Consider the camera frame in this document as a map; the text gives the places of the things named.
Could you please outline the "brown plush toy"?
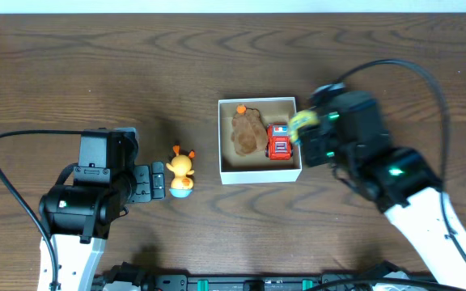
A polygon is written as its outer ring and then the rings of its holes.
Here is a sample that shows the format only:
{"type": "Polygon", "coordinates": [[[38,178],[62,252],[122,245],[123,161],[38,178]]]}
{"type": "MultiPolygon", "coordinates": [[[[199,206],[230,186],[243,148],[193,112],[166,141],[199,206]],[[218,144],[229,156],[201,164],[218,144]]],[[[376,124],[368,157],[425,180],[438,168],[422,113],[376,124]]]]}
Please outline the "brown plush toy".
{"type": "Polygon", "coordinates": [[[268,134],[257,109],[248,108],[244,104],[238,105],[231,126],[231,141],[239,156],[265,151],[268,134]]]}

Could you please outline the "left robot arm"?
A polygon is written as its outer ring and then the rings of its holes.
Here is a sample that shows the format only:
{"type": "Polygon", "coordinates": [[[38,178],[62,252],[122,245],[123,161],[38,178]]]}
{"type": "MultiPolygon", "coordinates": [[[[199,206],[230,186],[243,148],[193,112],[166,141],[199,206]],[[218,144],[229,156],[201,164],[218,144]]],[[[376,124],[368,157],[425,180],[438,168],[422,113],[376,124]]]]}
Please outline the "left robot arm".
{"type": "Polygon", "coordinates": [[[40,200],[48,234],[40,243],[40,290],[50,288],[52,274],[58,290],[90,289],[112,222],[128,204],[164,199],[163,164],[137,165],[137,156],[134,128],[83,131],[78,162],[40,200]]]}

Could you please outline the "red toy truck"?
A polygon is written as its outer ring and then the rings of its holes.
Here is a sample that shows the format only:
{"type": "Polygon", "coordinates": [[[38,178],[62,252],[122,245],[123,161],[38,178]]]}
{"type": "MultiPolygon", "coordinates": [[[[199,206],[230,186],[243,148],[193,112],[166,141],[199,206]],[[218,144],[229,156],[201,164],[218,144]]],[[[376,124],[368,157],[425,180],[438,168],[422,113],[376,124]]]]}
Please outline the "red toy truck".
{"type": "Polygon", "coordinates": [[[286,124],[270,124],[267,128],[268,144],[265,156],[269,160],[290,160],[293,156],[293,146],[290,142],[286,124]]]}

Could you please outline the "yellow letter ball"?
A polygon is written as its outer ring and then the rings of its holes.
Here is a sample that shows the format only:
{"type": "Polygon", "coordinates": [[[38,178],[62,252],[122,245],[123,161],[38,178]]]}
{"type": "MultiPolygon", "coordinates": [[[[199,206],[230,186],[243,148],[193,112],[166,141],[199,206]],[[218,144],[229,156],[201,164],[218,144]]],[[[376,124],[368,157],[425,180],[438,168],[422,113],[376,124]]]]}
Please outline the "yellow letter ball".
{"type": "Polygon", "coordinates": [[[320,119],[315,111],[302,110],[296,112],[288,123],[290,142],[299,145],[299,129],[307,126],[315,126],[320,123],[320,119]]]}

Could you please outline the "white cardboard box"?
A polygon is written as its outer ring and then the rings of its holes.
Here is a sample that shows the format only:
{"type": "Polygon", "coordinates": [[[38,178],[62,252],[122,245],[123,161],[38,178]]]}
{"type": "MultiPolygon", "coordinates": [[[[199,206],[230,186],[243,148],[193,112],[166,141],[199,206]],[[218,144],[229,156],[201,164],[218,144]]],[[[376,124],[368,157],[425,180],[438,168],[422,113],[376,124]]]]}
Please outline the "white cardboard box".
{"type": "Polygon", "coordinates": [[[223,184],[294,182],[302,169],[299,147],[289,160],[270,160],[263,151],[239,156],[231,140],[236,107],[244,105],[260,112],[264,125],[286,123],[296,113],[294,97],[220,99],[218,101],[218,165],[223,184]]]}

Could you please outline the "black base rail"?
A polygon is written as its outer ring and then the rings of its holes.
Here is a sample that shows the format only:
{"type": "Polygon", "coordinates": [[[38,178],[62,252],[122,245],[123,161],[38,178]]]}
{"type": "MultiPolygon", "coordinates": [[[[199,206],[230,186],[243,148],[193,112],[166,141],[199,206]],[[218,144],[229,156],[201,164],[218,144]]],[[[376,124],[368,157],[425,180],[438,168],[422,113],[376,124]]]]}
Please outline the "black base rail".
{"type": "Polygon", "coordinates": [[[95,276],[91,291],[104,290],[156,290],[156,291],[270,291],[270,290],[307,290],[335,280],[362,278],[397,278],[421,280],[434,283],[433,276],[426,273],[410,273],[398,266],[384,261],[369,270],[356,272],[329,271],[312,275],[251,275],[251,276],[191,276],[189,274],[158,274],[133,264],[116,265],[103,275],[95,276]]]}

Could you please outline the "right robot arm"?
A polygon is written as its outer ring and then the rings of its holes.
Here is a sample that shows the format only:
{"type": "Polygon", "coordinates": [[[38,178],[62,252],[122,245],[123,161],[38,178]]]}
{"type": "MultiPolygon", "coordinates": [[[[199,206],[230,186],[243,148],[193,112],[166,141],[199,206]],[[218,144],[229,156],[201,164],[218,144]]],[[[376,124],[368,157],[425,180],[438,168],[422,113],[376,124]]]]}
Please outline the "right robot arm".
{"type": "Polygon", "coordinates": [[[436,175],[414,149],[393,145],[378,102],[342,82],[318,88],[287,124],[305,163],[348,175],[343,184],[375,204],[442,285],[466,289],[466,230],[436,175]]]}

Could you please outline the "orange duck toy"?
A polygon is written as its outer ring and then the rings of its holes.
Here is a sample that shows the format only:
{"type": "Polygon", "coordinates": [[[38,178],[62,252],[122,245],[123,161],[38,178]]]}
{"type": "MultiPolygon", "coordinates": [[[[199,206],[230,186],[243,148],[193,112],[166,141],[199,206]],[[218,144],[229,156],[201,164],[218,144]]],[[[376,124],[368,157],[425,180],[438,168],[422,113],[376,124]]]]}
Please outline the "orange duck toy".
{"type": "Polygon", "coordinates": [[[194,186],[192,176],[195,152],[190,150],[187,154],[182,154],[179,145],[174,145],[172,150],[175,157],[166,164],[167,169],[174,174],[169,191],[175,198],[186,198],[192,193],[194,186]]]}

